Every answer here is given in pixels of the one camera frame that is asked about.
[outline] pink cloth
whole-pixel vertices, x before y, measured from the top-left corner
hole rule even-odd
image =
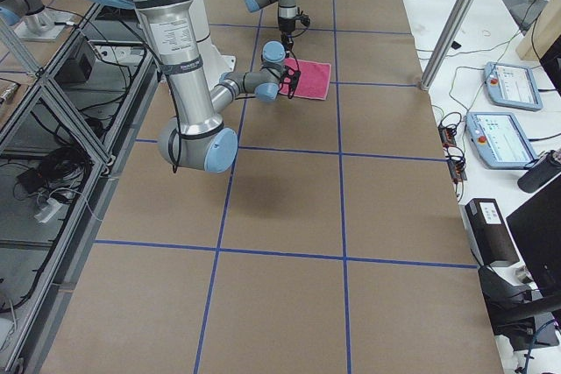
[[[295,96],[310,100],[324,100],[330,87],[331,64],[317,63],[315,61],[298,60],[300,64],[300,81],[296,88]],[[296,69],[296,62],[292,58],[285,60],[285,64]],[[283,86],[281,94],[288,93],[288,86]]]

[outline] white desk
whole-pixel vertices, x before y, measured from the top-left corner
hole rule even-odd
[[[408,13],[411,31],[415,37],[418,50],[432,50],[436,44],[444,23],[456,0],[403,0]],[[465,22],[456,37],[461,45],[457,51],[450,51],[450,55],[459,52],[489,49],[509,41],[517,34],[518,27],[510,17],[506,6],[501,0],[475,0]],[[454,102],[448,93],[456,69],[460,66],[483,68],[488,61],[497,61],[536,66],[536,62],[521,61],[516,55],[515,48],[522,39],[521,34],[515,35],[507,45],[498,46],[491,52],[460,54],[448,57],[430,87],[432,103],[441,107],[445,113],[457,111],[465,115],[465,109]],[[418,52],[421,66],[424,68],[430,53]],[[534,69],[537,86],[540,89],[553,88],[547,74],[539,67]],[[452,94],[469,107],[483,82],[483,71],[459,69]],[[513,112],[526,135],[529,138],[543,138],[561,131],[561,97],[557,92],[542,93],[543,109],[538,112],[506,109],[492,105],[487,98],[485,88],[482,88],[475,98],[471,111],[511,111]],[[437,121],[440,120],[439,111],[435,110]],[[468,181],[464,184],[464,195],[460,204],[466,204],[474,197],[493,197],[499,203],[503,216],[524,203],[531,194],[526,194],[518,188],[516,181],[524,171],[489,170],[485,168],[475,149],[470,145],[462,124],[458,130],[457,141],[460,146],[465,142],[465,156],[467,161],[466,174]],[[534,143],[536,153],[558,149],[561,138]],[[517,266],[497,270],[505,279],[518,284],[514,272]],[[523,363],[523,352],[517,353],[519,361]],[[529,373],[545,371],[561,372],[561,347],[538,349],[532,351]],[[501,352],[503,359],[508,358],[506,352]]]

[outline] label on robot arm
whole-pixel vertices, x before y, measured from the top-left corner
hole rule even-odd
[[[479,204],[481,206],[481,212],[485,217],[485,222],[489,225],[501,225],[501,219],[499,217],[499,211],[494,206],[491,201],[483,201]]]
[[[150,24],[160,54],[175,54],[196,47],[192,30],[185,19]]]

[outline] blue cable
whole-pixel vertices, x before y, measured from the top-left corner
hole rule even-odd
[[[524,369],[522,370],[522,374],[528,374],[529,357],[530,357],[530,354],[532,353],[532,349],[534,348],[534,345],[536,344],[537,337],[539,336],[540,333],[542,333],[542,330],[547,328],[553,322],[555,322],[555,319],[551,319],[551,320],[545,322],[542,325],[542,327],[540,327],[538,330],[536,330],[536,332],[532,336],[532,341],[529,343],[528,354],[526,354],[526,363],[524,364]]]

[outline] computer monitor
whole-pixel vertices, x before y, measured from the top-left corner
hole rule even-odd
[[[561,177],[508,216],[507,224],[544,298],[561,296]],[[552,313],[561,322],[561,306]]]

